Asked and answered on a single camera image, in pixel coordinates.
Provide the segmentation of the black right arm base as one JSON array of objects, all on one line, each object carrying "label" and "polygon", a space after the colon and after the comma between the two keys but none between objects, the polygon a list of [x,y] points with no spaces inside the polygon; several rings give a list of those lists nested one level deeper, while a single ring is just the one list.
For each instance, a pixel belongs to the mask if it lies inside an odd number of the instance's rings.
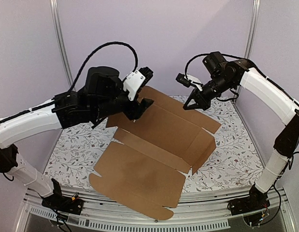
[{"label": "black right arm base", "polygon": [[231,212],[231,215],[239,215],[261,210],[269,206],[270,203],[266,193],[250,191],[247,197],[230,200],[227,209]]}]

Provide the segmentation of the right aluminium frame post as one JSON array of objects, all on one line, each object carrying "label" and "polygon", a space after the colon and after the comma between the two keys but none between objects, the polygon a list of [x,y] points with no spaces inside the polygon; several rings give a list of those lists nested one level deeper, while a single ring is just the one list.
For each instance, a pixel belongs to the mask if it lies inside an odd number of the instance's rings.
[{"label": "right aluminium frame post", "polygon": [[248,34],[248,39],[247,39],[245,53],[244,53],[245,58],[250,58],[252,53],[254,38],[255,38],[257,24],[258,24],[258,17],[260,12],[260,3],[261,0],[253,1],[252,15],[251,15],[251,21],[249,26],[249,34]]}]

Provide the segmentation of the brown cardboard box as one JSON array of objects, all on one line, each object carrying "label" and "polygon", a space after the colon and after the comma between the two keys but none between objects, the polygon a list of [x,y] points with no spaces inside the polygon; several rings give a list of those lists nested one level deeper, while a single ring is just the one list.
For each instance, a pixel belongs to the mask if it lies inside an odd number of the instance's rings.
[{"label": "brown cardboard box", "polygon": [[177,207],[185,176],[196,173],[216,148],[220,123],[146,86],[140,99],[153,104],[140,119],[110,116],[113,141],[98,159],[89,182],[98,193],[156,220]]}]

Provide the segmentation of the left aluminium frame post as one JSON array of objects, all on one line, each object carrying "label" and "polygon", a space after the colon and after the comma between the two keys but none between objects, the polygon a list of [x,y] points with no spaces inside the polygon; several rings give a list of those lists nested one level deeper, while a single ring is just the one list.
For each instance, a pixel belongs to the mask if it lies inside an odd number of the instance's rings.
[{"label": "left aluminium frame post", "polygon": [[68,61],[68,56],[64,44],[64,38],[63,38],[63,33],[62,33],[62,28],[61,28],[61,23],[60,23],[60,13],[59,13],[59,7],[58,7],[58,1],[57,0],[50,0],[50,9],[51,9],[51,14],[52,14],[52,20],[53,20],[53,25],[55,29],[55,35],[59,47],[59,52],[60,52],[60,57],[61,61],[63,64],[65,76],[68,82],[69,87],[72,86],[73,83],[73,77],[71,73],[71,68],[70,64]]}]

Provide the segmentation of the aluminium front rail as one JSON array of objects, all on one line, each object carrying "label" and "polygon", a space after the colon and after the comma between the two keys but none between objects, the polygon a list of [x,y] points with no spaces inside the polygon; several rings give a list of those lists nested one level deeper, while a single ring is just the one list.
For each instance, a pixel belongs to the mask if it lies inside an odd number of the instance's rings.
[{"label": "aluminium front rail", "polygon": [[248,196],[248,187],[183,193],[172,218],[138,213],[93,190],[63,187],[60,200],[44,202],[27,190],[18,232],[295,232],[297,226],[283,188],[268,192],[270,206],[233,215],[228,203]]}]

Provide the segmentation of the aluminium frame post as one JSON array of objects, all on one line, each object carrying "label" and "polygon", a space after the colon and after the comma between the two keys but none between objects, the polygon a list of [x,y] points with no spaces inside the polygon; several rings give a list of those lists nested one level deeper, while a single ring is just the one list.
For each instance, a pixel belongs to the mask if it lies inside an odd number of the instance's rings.
[{"label": "aluminium frame post", "polygon": [[50,0],[50,9],[51,9],[51,14],[52,14],[52,20],[53,20],[53,25],[55,29],[55,35],[59,47],[59,52],[60,52],[60,57],[61,61],[63,64],[65,76],[68,82],[69,87],[72,86],[73,83],[73,77],[71,73],[71,68],[70,64],[68,61],[68,56],[64,44],[64,38],[63,38],[63,33],[62,33],[62,28],[61,28],[61,23],[60,23],[60,13],[59,13],[59,7],[58,7],[58,1],[57,0]]},{"label": "aluminium frame post", "polygon": [[248,39],[247,39],[245,53],[244,53],[245,58],[250,58],[252,53],[254,38],[255,38],[257,24],[258,24],[258,17],[260,12],[260,3],[261,0],[253,1],[252,15],[251,15],[251,21],[249,26],[249,34],[248,34]]}]

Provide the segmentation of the floral white table mat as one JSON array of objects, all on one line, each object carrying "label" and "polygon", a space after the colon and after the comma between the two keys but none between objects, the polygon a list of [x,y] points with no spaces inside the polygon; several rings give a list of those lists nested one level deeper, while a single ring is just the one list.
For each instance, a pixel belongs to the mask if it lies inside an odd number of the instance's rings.
[{"label": "floral white table mat", "polygon": [[[263,163],[249,134],[229,101],[213,100],[204,114],[221,124],[215,133],[216,149],[195,173],[186,174],[182,191],[204,192],[251,186],[261,175]],[[89,174],[103,154],[116,128],[102,122],[65,129],[50,156],[44,175],[67,187],[90,189]]]}]

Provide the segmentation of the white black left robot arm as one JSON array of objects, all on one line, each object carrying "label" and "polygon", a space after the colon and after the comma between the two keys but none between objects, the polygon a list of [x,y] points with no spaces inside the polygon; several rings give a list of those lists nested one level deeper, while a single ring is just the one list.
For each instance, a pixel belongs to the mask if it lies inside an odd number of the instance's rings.
[{"label": "white black left robot arm", "polygon": [[43,176],[28,164],[15,143],[45,131],[82,123],[96,127],[118,113],[129,120],[139,119],[153,103],[151,99],[138,99],[140,90],[153,77],[153,71],[144,67],[124,79],[120,79],[119,74],[111,67],[92,67],[80,90],[69,90],[38,106],[0,118],[0,173],[9,174],[36,191],[47,206],[63,209],[69,198],[63,196],[59,182]]}]

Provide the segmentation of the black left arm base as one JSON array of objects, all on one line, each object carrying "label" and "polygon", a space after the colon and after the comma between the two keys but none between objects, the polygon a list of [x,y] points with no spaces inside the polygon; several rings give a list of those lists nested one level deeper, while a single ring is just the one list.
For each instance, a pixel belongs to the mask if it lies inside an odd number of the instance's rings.
[{"label": "black left arm base", "polygon": [[84,201],[77,196],[67,197],[53,193],[48,197],[42,197],[42,206],[69,214],[80,215]]}]

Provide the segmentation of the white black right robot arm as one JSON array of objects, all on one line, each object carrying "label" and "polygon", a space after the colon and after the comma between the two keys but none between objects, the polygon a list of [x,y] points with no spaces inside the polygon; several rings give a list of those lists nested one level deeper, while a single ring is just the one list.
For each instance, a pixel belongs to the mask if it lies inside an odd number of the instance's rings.
[{"label": "white black right robot arm", "polygon": [[[190,63],[199,57],[203,57],[202,62],[211,77],[205,84],[187,73]],[[219,99],[227,90],[234,93],[233,99],[237,99],[239,94],[235,91],[242,87],[259,98],[284,124],[285,128],[275,139],[269,161],[245,199],[245,207],[254,211],[263,204],[267,192],[283,175],[288,162],[293,160],[299,145],[299,101],[263,74],[250,59],[230,55],[228,61],[227,57],[219,51],[198,54],[186,63],[185,72],[178,74],[176,81],[185,87],[194,87],[184,110],[207,110],[211,101]]]}]

